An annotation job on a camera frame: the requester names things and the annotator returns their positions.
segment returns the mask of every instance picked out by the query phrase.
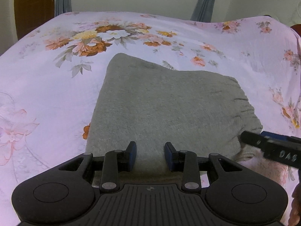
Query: floral bed sheet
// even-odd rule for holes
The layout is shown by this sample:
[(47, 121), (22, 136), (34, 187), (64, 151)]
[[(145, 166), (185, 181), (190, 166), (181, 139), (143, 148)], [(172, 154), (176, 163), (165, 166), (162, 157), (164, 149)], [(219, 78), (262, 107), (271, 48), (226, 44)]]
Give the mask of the floral bed sheet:
[[(292, 29), (266, 16), (201, 23), (128, 12), (72, 12), (40, 26), (0, 57), (0, 225), (19, 223), (11, 205), (19, 183), (85, 151), (106, 67), (115, 54), (171, 70), (232, 76), (264, 130), (301, 137), (299, 44)], [(259, 151), (242, 164), (281, 184), (291, 203), (299, 182), (295, 169), (267, 161)], [(208, 183), (206, 176), (202, 182)]]

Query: silver screw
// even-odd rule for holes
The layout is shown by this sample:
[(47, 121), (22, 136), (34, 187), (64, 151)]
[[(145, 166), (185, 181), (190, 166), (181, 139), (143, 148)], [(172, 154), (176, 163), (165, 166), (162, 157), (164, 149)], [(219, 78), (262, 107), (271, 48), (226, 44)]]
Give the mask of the silver screw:
[(104, 189), (114, 189), (117, 187), (117, 185), (114, 182), (105, 182), (101, 187), (103, 187)]
[(199, 185), (196, 182), (187, 182), (184, 184), (184, 187), (187, 189), (197, 189)]

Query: brown door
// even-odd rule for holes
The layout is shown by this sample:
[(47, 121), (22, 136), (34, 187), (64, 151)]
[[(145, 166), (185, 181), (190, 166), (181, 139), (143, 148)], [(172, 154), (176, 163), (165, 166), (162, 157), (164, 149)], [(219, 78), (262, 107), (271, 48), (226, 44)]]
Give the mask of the brown door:
[(14, 0), (18, 40), (54, 18), (55, 0)]

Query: white cable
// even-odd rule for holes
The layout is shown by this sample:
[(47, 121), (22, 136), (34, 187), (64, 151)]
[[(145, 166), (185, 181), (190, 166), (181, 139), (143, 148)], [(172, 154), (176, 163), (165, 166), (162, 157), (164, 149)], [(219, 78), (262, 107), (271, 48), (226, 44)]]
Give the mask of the white cable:
[(297, 14), (299, 15), (299, 17), (301, 18), (301, 16), (300, 16), (300, 14), (299, 14), (299, 11), (298, 11), (298, 6), (300, 5), (300, 3), (301, 3), (301, 0), (297, 3), (297, 7), (296, 7), (296, 9), (297, 9)]

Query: black handheld device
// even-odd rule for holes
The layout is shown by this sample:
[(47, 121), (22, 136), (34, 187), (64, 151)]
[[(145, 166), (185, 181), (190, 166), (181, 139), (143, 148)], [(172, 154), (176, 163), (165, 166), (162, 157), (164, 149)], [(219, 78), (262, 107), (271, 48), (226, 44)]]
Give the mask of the black handheld device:
[[(19, 184), (12, 204), (19, 226), (281, 226), (288, 196), (276, 182), (211, 153), (177, 151), (167, 142), (171, 172), (183, 173), (182, 184), (120, 185), (118, 172), (131, 172), (136, 143), (102, 157), (83, 153)], [(99, 188), (94, 172), (102, 171)], [(202, 188), (200, 171), (210, 186)]]

